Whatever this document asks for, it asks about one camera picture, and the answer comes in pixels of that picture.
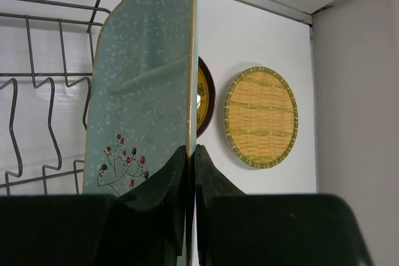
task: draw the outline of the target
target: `speckled plate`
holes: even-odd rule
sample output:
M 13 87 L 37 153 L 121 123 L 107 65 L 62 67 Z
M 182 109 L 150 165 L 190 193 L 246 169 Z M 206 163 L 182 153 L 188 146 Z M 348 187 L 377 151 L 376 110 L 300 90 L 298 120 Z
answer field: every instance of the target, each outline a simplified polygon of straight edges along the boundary
M 109 15 L 95 54 L 84 193 L 122 195 L 177 147 L 193 154 L 196 47 L 196 0 L 123 0 Z

